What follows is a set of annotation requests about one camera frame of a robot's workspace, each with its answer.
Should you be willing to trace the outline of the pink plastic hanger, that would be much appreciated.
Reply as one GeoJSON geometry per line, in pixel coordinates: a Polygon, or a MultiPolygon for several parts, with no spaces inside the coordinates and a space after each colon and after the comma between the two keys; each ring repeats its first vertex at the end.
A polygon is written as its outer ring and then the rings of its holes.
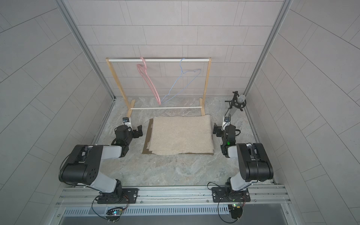
{"type": "Polygon", "coordinates": [[[159,105],[161,105],[161,100],[160,100],[160,96],[158,94],[158,91],[155,87],[155,85],[153,84],[152,80],[150,79],[150,77],[148,76],[147,73],[147,65],[145,62],[145,59],[141,56],[140,57],[142,64],[137,64],[137,70],[139,72],[139,74],[143,77],[143,79],[145,80],[145,82],[147,83],[148,87],[150,88],[150,90],[152,91],[157,103],[159,105]]]}

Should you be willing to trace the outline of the cream beige scarf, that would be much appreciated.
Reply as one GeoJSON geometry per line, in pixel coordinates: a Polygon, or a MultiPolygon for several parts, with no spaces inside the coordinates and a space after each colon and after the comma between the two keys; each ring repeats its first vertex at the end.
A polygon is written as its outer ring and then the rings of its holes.
{"type": "Polygon", "coordinates": [[[149,149],[161,156],[213,153],[211,116],[154,117],[149,149]]]}

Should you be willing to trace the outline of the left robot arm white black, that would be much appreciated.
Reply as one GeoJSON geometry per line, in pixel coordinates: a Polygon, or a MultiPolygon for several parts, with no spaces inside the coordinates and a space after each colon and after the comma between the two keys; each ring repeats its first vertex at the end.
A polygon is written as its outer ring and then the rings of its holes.
{"type": "Polygon", "coordinates": [[[98,204],[136,203],[139,189],[123,188],[118,179],[100,172],[100,163],[106,159],[123,158],[134,138],[143,136],[142,126],[133,130],[127,125],[114,129],[111,145],[76,145],[59,171],[59,180],[72,186],[86,186],[97,190],[98,204]]]}

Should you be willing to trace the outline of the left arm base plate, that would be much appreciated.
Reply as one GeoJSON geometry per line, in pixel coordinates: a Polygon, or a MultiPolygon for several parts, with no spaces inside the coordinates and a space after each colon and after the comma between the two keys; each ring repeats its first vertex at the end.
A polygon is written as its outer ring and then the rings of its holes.
{"type": "Polygon", "coordinates": [[[98,204],[134,204],[137,201],[138,188],[125,188],[119,191],[116,189],[112,193],[102,193],[97,197],[98,204]]]}

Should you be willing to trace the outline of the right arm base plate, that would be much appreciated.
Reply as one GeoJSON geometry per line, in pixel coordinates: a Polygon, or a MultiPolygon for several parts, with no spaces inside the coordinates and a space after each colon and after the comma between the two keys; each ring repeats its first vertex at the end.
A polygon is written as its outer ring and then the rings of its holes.
{"type": "Polygon", "coordinates": [[[231,191],[228,193],[223,187],[216,186],[216,187],[212,187],[211,191],[212,191],[212,197],[214,203],[218,203],[218,202],[248,203],[251,201],[248,189],[237,192],[231,191]]]}

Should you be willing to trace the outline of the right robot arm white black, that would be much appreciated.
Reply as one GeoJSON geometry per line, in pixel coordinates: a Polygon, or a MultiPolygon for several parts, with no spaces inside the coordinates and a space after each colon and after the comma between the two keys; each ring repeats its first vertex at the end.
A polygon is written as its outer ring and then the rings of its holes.
{"type": "Polygon", "coordinates": [[[239,172],[228,178],[225,184],[225,196],[245,192],[252,184],[273,178],[273,167],[262,143],[236,143],[241,131],[231,124],[214,124],[213,134],[222,138],[222,154],[237,159],[239,163],[239,172]]]}

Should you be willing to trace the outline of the brown plaid scarf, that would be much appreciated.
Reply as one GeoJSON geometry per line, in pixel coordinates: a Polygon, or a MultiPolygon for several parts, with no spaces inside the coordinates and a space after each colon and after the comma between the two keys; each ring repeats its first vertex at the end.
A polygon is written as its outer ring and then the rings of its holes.
{"type": "MultiPolygon", "coordinates": [[[[146,133],[146,138],[145,138],[145,143],[144,143],[144,147],[142,150],[142,154],[148,154],[151,155],[153,154],[152,151],[150,151],[149,147],[150,147],[150,141],[151,141],[151,135],[152,135],[152,126],[153,126],[153,119],[149,120],[149,125],[147,128],[147,133],[146,133]]],[[[185,154],[193,154],[193,155],[214,155],[214,153],[185,153],[185,154]]]]}

